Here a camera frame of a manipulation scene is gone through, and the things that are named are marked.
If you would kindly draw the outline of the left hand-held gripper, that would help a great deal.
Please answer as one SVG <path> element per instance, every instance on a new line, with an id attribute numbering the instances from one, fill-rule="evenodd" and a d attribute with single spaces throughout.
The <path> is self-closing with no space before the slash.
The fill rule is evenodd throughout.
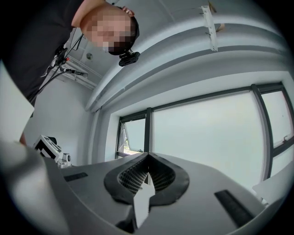
<path id="1" fill-rule="evenodd" d="M 57 144 L 55 137 L 40 135 L 33 148 L 41 156 L 53 159 L 61 169 L 72 166 L 70 154 L 63 152 L 62 148 Z"/>

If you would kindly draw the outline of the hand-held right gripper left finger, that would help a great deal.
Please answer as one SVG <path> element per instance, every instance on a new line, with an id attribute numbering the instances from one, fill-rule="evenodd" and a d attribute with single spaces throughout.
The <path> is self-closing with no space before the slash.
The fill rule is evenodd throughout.
<path id="1" fill-rule="evenodd" d="M 46 177 L 61 218 L 50 226 L 53 235 L 147 235 L 136 227 L 134 195 L 120 178 L 129 180 L 146 154 L 93 165 L 59 169 L 45 158 Z"/>

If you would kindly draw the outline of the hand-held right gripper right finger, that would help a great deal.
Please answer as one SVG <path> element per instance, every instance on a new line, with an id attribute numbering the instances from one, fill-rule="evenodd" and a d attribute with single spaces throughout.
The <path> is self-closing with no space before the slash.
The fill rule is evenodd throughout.
<path id="1" fill-rule="evenodd" d="M 152 207 L 139 235 L 255 235 L 271 219 L 271 211 L 246 188 L 220 171 L 199 163 L 160 154 L 189 175 L 186 192 L 175 203 Z M 229 191 L 253 216 L 238 228 L 215 196 Z"/>

